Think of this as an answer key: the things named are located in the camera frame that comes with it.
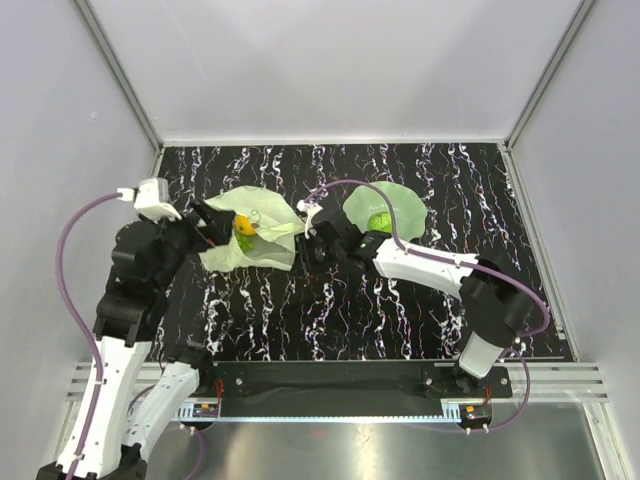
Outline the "light green plastic bag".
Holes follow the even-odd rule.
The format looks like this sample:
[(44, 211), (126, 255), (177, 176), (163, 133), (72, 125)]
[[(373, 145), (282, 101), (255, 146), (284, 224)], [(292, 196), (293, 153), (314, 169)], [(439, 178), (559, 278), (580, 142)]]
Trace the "light green plastic bag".
[(239, 186), (206, 202), (213, 208), (232, 210), (249, 218), (257, 234), (253, 251), (241, 251), (233, 228), (228, 245), (207, 250), (200, 255), (209, 272), (228, 273), (236, 268), (273, 268), (289, 271), (295, 260), (295, 236), (304, 232), (304, 222), (277, 192), (255, 186)]

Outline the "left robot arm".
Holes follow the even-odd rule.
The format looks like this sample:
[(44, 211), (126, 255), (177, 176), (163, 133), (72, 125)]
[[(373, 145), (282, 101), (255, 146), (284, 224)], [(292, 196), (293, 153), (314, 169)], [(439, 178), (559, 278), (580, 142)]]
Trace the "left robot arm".
[(142, 479), (161, 434), (190, 396), (208, 394), (216, 372), (202, 347), (183, 345), (167, 352), (160, 380), (137, 408), (133, 389), (168, 309), (167, 292), (192, 254), (228, 244), (235, 214), (203, 201), (183, 215), (155, 201), (149, 213), (122, 227), (111, 254), (105, 293), (88, 327), (73, 305), (63, 274), (63, 253), (71, 229), (56, 247), (58, 288), (88, 340), (93, 368), (79, 416), (58, 459), (41, 467), (40, 479)]

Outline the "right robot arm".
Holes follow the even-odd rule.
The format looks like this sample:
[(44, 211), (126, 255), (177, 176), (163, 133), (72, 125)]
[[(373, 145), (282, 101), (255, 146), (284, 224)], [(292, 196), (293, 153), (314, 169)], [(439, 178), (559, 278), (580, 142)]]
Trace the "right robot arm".
[(344, 213), (317, 215), (294, 236), (293, 271), (317, 275), (348, 265), (359, 273), (402, 280), (450, 295), (462, 303), (471, 332), (454, 366), (426, 389), (441, 395), (479, 397), (491, 388), (490, 371), (521, 333), (535, 302), (507, 274), (497, 253), (457, 254), (397, 240), (390, 233), (361, 232)]

